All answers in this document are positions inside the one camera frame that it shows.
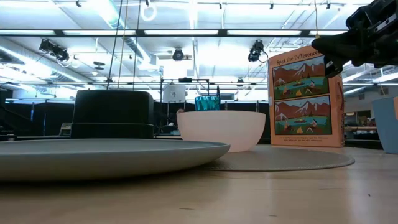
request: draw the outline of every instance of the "gray placemat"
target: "gray placemat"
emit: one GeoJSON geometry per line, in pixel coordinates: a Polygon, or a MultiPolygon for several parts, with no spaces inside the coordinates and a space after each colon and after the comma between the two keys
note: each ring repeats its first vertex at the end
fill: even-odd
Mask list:
{"type": "Polygon", "coordinates": [[[218,171],[292,171],[342,167],[354,162],[350,156],[332,152],[264,146],[253,151],[227,153],[200,168],[218,171]]]}

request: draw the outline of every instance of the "ceiling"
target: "ceiling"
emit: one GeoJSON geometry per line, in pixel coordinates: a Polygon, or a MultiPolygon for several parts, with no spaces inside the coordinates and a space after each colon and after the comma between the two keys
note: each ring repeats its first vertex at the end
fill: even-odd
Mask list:
{"type": "MultiPolygon", "coordinates": [[[[110,10],[106,4],[101,7],[107,1],[111,0],[80,1],[81,7],[77,7],[74,0],[0,1],[0,29],[111,29],[101,13],[110,10]]],[[[273,9],[270,9],[270,2],[152,0],[149,1],[150,8],[146,9],[145,1],[113,1],[117,14],[121,13],[121,20],[127,18],[124,23],[128,29],[315,29],[316,21],[319,29],[346,29],[346,18],[371,0],[318,0],[318,16],[313,0],[273,0],[273,9]],[[326,8],[327,3],[330,3],[329,9],[326,8]],[[156,15],[153,20],[145,21],[145,17],[152,15],[153,7],[156,15]]],[[[157,67],[148,67],[138,61],[135,63],[133,49],[122,38],[99,37],[96,44],[96,38],[91,37],[46,37],[67,48],[70,57],[74,58],[72,62],[61,65],[54,57],[43,56],[39,50],[42,39],[0,37],[0,46],[15,44],[13,46],[26,49],[29,57],[36,59],[37,63],[62,70],[69,78],[79,77],[78,80],[82,80],[83,77],[85,82],[103,82],[109,73],[114,81],[119,80],[120,76],[121,82],[132,82],[135,74],[137,82],[158,82],[159,65],[165,69],[184,67],[186,73],[183,74],[186,76],[210,78],[214,82],[236,82],[237,78],[244,78],[245,82],[266,82],[267,66],[260,62],[249,63],[247,59],[249,49],[256,40],[263,41],[270,57],[309,45],[313,40],[297,37],[140,37],[136,40],[138,45],[148,54],[157,56],[157,67]],[[171,55],[176,48],[181,48],[185,55],[194,60],[173,62],[171,55]],[[104,70],[98,70],[96,76],[92,74],[94,61],[105,63],[104,70]]],[[[395,68],[387,67],[385,72],[393,73],[395,68]]],[[[351,75],[358,77],[347,83],[367,83],[380,77],[381,71],[371,65],[346,65],[343,78],[351,75]]]]}

